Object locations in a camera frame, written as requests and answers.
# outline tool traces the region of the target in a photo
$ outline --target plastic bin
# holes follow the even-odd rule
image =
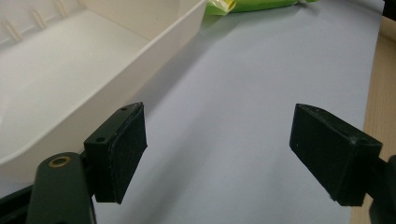
[[[206,0],[0,0],[0,178],[31,181],[199,30]]]

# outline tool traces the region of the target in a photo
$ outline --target white table surface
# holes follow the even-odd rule
[[[289,148],[294,106],[362,127],[380,0],[322,0],[205,17],[132,100],[148,148],[98,223],[348,223]]]

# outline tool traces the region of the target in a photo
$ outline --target black rubber pad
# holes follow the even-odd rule
[[[364,173],[377,160],[380,142],[326,110],[296,105],[290,147],[333,200],[362,205]]]
[[[99,203],[122,202],[147,147],[143,108],[136,103],[117,110],[84,142]]]

